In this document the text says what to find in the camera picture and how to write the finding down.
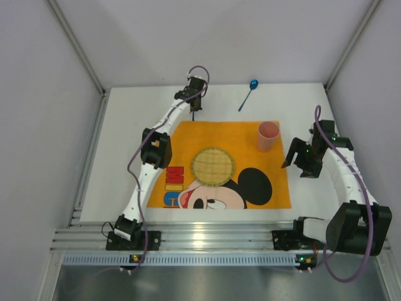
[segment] red letter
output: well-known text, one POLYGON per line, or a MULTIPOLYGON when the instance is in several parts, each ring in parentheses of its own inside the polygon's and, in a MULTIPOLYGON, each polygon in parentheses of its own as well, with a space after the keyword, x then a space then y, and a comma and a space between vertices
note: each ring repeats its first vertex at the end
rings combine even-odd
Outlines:
POLYGON ((168 167, 166 173, 167 184, 182 184, 184 183, 184 167, 168 167))

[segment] gray floor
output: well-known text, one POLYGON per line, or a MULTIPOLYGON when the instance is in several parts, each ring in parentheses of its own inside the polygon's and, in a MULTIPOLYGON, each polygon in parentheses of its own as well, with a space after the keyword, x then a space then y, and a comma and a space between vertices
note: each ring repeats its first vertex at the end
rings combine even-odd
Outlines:
MULTIPOLYGON (((338 276, 350 276, 361 259, 337 255, 338 276)), ((388 300, 375 258, 356 281, 334 281, 325 268, 143 267, 129 276, 117 268, 62 267, 53 301, 62 300, 388 300)))

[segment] white table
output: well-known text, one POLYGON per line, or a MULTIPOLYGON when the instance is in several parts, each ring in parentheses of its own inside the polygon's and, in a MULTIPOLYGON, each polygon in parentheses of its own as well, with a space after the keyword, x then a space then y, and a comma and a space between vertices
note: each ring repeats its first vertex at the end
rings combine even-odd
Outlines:
MULTIPOLYGON (((113 88, 100 132, 83 202, 81 221, 117 220, 127 205, 134 180, 127 163, 141 143, 142 131, 159 121, 184 86, 113 88)), ((202 99, 200 121, 278 120, 286 154, 294 137, 308 140, 315 107, 322 119, 332 119, 330 106, 319 83, 259 85, 241 112, 238 108, 248 85, 211 85, 202 99)), ((133 170, 140 169, 140 158, 133 170)), ((338 209, 335 190, 326 170, 319 179, 300 179, 301 170, 287 168, 291 209, 199 210, 147 208, 147 221, 289 221, 299 216, 331 218, 338 209)))

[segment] cartoon nose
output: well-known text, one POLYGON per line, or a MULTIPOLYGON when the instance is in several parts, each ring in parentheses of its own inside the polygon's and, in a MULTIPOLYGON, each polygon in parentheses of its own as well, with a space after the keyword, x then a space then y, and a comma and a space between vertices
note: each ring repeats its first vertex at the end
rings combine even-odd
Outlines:
POLYGON ((194 203, 194 209, 203 209, 203 200, 197 199, 194 203))

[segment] round woven plate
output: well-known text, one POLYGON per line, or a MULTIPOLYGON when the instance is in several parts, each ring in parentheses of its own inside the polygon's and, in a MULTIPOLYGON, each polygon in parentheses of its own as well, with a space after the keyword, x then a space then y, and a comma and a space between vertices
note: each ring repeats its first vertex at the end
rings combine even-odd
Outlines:
POLYGON ((205 186, 222 186, 234 174, 234 161, 225 150, 211 147, 198 152, 191 162, 196 181, 205 186))

